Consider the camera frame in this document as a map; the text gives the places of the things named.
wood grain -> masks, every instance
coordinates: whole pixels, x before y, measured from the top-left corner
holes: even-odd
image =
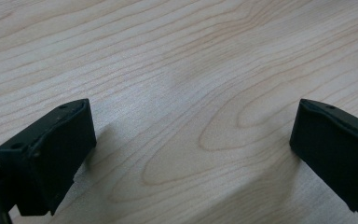
[[[300,98],[358,117],[358,1],[0,0],[0,144],[86,97],[98,146],[15,223],[358,223],[288,146]]]

light wood tabletop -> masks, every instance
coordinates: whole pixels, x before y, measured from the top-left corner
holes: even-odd
[[[301,98],[358,117],[358,1],[0,0],[0,144],[82,98],[97,147],[14,223],[358,223],[289,147]]]

